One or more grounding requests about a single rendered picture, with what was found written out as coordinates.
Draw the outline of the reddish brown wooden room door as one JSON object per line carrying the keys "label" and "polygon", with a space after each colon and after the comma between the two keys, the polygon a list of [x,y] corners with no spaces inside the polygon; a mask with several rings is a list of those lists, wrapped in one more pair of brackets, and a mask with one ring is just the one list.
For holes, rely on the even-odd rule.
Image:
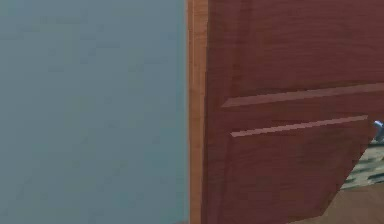
{"label": "reddish brown wooden room door", "polygon": [[324,213],[384,122],[384,0],[209,0],[201,224]]}

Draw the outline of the light brown wooden door frame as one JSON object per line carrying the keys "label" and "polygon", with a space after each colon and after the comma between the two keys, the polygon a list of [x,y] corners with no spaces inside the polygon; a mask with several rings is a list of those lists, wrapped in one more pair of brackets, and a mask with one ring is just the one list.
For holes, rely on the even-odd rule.
{"label": "light brown wooden door frame", "polygon": [[208,0],[186,0],[189,224],[201,224]]}

